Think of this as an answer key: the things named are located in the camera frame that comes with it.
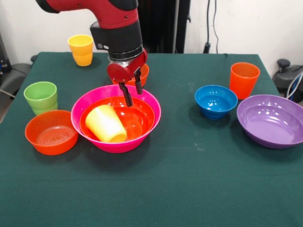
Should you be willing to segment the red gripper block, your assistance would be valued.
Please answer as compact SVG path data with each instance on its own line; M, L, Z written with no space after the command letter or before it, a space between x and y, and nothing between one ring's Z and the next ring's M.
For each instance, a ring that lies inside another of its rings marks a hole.
M143 93L141 84L141 67L147 62L147 52L143 50L141 54L128 61L112 61L107 66L109 77L119 84L119 88L123 92L127 107L133 106L131 94L125 83L135 78L135 87L137 94Z

